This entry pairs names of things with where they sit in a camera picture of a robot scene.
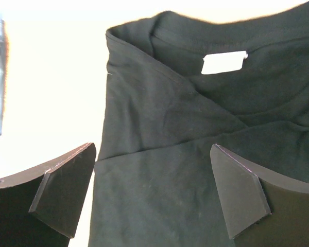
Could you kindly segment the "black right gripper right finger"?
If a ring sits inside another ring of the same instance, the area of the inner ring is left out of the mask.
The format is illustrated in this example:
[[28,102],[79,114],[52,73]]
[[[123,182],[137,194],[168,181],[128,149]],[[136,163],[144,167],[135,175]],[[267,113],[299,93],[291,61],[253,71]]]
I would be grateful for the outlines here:
[[309,246],[309,183],[213,145],[213,175],[235,246]]

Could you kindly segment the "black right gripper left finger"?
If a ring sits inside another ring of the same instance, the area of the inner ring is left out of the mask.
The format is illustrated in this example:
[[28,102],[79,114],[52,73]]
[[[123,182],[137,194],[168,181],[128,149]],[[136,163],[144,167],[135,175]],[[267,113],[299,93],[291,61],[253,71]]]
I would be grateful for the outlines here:
[[53,160],[0,178],[0,247],[68,246],[94,169],[86,143]]

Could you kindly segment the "black t-shirt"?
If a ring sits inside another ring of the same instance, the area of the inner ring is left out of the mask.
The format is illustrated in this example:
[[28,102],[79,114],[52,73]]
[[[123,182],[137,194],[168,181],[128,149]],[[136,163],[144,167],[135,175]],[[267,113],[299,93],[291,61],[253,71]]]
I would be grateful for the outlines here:
[[165,11],[106,38],[89,246],[234,246],[214,144],[309,183],[309,1],[228,24]]

